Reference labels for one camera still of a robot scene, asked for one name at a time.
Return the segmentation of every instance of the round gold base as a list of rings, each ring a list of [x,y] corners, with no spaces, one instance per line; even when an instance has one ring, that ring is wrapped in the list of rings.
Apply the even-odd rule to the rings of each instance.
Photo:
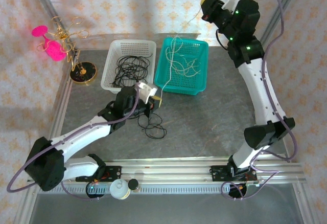
[[[90,62],[81,62],[69,74],[73,82],[79,84],[89,84],[97,76],[97,67]]]

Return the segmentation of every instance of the pink object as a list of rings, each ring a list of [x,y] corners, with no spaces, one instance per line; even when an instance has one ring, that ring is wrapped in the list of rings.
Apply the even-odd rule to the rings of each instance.
[[[47,26],[38,26],[35,27],[32,30],[32,35],[35,37],[43,36],[45,39],[43,48],[45,48],[45,52],[54,60],[54,61],[60,61],[63,60],[66,57],[66,53],[63,53],[61,51],[61,45],[53,41],[45,36],[45,34],[48,32]]]

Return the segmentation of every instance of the wallpaper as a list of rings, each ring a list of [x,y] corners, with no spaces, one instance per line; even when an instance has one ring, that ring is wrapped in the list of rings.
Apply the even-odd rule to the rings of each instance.
[[[51,0],[66,25],[75,16],[84,17],[81,25],[90,32],[87,40],[78,40],[78,47],[108,49],[112,34],[121,37],[155,40],[159,33],[200,33],[199,40],[218,45],[216,27],[201,19],[201,0]],[[261,37],[276,9],[274,0],[256,0],[261,19],[256,36]],[[220,36],[225,44],[226,39]]]
[[[327,218],[326,8],[327,0],[293,0],[286,13],[286,32],[267,59],[278,100],[295,118],[297,160],[304,167],[321,223]]]
[[[39,0],[0,0],[0,223],[12,223],[21,193],[6,186],[24,164],[34,141],[48,136],[63,62],[36,51],[34,27],[50,26]],[[14,188],[25,185],[24,173]]]

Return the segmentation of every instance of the plastic basket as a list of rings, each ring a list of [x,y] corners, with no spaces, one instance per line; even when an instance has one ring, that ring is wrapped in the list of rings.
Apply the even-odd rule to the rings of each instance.
[[[155,84],[160,88],[163,88],[170,77],[170,62],[166,58],[166,48],[171,47],[171,42],[173,38],[166,38],[163,41],[159,63],[155,75]],[[183,64],[186,68],[185,58],[187,61],[193,61],[196,71],[200,71],[199,74],[194,77],[186,77],[176,73],[172,69],[172,79],[163,89],[164,92],[172,92],[187,95],[196,95],[206,88],[206,78],[208,69],[208,55],[209,55],[209,45],[205,41],[198,41],[193,39],[180,39],[176,38],[175,49],[178,50],[178,54],[174,54],[174,61],[178,61]],[[190,70],[188,75],[192,75],[195,72]]]
[[[135,55],[149,57],[150,65],[148,67],[148,76],[146,78],[147,83],[153,83],[154,78],[154,66],[155,66],[155,54],[156,44],[153,41],[147,40],[115,40],[110,44],[107,60],[104,66],[101,87],[109,90],[114,94],[117,94],[121,88],[113,87],[112,82],[116,77],[115,70],[117,68],[117,61],[120,57],[125,55]],[[125,85],[133,86],[135,80],[125,81]]]

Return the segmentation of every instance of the teal basket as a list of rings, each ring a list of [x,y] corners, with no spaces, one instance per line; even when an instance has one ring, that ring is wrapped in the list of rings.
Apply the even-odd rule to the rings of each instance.
[[[170,62],[166,58],[166,48],[170,48],[171,51],[172,40],[173,38],[166,38],[162,44],[159,63],[154,79],[155,84],[160,88],[164,87],[170,77]],[[199,71],[199,73],[193,77],[186,77],[176,73],[176,71],[172,69],[172,79],[163,91],[196,95],[199,92],[204,91],[206,88],[209,45],[205,41],[176,38],[175,51],[178,49],[178,54],[174,54],[173,61],[179,62],[183,65],[184,69],[186,69],[188,67],[186,61],[191,63],[196,59],[193,63],[194,69],[190,69],[187,75],[191,76],[195,74],[196,71]]]

